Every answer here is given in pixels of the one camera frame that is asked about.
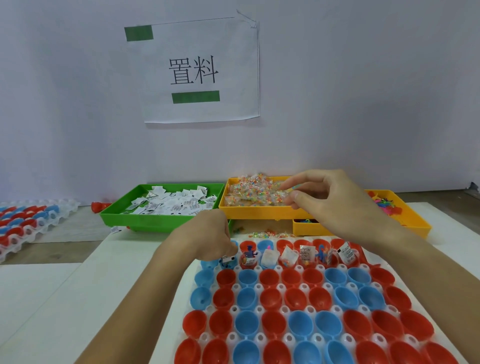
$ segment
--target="green plastic tray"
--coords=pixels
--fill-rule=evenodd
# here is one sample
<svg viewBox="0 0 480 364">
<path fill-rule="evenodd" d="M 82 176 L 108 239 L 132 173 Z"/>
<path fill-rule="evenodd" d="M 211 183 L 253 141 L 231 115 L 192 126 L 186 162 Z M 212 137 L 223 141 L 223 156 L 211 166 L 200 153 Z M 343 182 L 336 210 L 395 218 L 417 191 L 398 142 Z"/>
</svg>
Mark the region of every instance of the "green plastic tray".
<svg viewBox="0 0 480 364">
<path fill-rule="evenodd" d="M 128 226 L 134 231 L 172 232 L 181 224 L 192 219 L 193 216 L 168 216 L 168 215 L 132 215 L 122 214 L 137 197 L 145 197 L 152 186 L 163 186 L 167 192 L 195 190 L 197 186 L 208 188 L 208 196 L 215 195 L 213 208 L 218 208 L 225 185 L 223 183 L 155 183 L 139 184 L 125 196 L 118 199 L 100 213 L 100 217 L 107 226 Z"/>
</svg>

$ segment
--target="green tape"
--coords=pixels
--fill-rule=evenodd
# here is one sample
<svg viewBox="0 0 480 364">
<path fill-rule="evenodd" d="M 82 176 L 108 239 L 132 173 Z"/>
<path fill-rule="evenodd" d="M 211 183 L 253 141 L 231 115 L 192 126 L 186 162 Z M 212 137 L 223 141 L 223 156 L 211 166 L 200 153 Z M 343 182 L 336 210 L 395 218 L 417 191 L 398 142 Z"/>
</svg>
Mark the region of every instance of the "green tape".
<svg viewBox="0 0 480 364">
<path fill-rule="evenodd" d="M 220 91 L 177 92 L 172 94 L 174 104 L 220 101 Z"/>
<path fill-rule="evenodd" d="M 139 40 L 153 39 L 153 31 L 151 25 L 127 26 L 125 27 L 125 35 L 127 42 L 138 42 Z"/>
</svg>

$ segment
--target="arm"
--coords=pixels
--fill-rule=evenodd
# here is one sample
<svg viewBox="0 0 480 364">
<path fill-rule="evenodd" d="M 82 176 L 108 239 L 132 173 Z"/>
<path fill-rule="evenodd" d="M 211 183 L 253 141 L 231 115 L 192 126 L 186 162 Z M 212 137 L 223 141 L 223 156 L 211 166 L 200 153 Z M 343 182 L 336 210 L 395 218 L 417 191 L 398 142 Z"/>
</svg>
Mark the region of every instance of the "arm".
<svg viewBox="0 0 480 364">
<path fill-rule="evenodd" d="M 478 279 L 388 217 L 343 171 L 309 170 L 280 187 L 296 185 L 287 204 L 303 208 L 332 233 L 385 259 L 465 359 L 480 360 Z"/>
<path fill-rule="evenodd" d="M 225 214 L 204 211 L 174 230 L 76 364 L 148 363 L 183 273 L 194 259 L 234 255 Z"/>
</svg>

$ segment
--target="orange plastic tray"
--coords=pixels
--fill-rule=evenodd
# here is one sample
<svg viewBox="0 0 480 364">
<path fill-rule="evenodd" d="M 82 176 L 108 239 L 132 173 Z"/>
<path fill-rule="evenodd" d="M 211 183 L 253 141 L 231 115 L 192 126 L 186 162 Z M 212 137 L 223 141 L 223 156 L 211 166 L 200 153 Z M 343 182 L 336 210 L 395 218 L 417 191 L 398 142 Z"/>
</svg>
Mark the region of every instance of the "orange plastic tray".
<svg viewBox="0 0 480 364">
<path fill-rule="evenodd" d="M 404 225 L 407 229 L 412 230 L 422 238 L 426 238 L 432 227 L 426 222 L 419 214 L 412 210 L 405 202 L 402 201 L 393 191 L 390 190 L 365 190 L 366 192 L 372 191 L 381 198 L 386 198 L 393 201 L 395 206 L 402 208 L 400 215 L 392 215 L 391 218 L 397 220 L 400 224 Z M 334 235 L 329 232 L 324 226 L 319 223 L 297 222 L 293 220 L 293 233 L 296 236 L 299 235 Z"/>
<path fill-rule="evenodd" d="M 284 181 L 288 176 L 270 177 L 274 181 Z M 250 220 L 290 220 L 293 218 L 313 218 L 307 211 L 299 208 L 292 209 L 290 206 L 225 206 L 225 196 L 228 194 L 229 187 L 238 183 L 238 178 L 229 178 L 225 190 L 223 191 L 222 200 L 218 208 L 225 212 L 229 219 L 250 219 Z"/>
</svg>

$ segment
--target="left hand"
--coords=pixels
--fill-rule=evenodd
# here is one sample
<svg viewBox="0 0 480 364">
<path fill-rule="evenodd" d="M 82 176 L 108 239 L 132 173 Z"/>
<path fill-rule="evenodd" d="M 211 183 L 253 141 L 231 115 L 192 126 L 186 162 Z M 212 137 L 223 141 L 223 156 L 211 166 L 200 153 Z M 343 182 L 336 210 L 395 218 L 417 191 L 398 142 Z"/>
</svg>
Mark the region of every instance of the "left hand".
<svg viewBox="0 0 480 364">
<path fill-rule="evenodd" d="M 227 217 L 218 208 L 201 211 L 176 228 L 167 241 L 175 242 L 175 246 L 181 247 L 184 254 L 198 260 L 233 256 L 238 251 L 238 247 L 230 241 Z"/>
</svg>

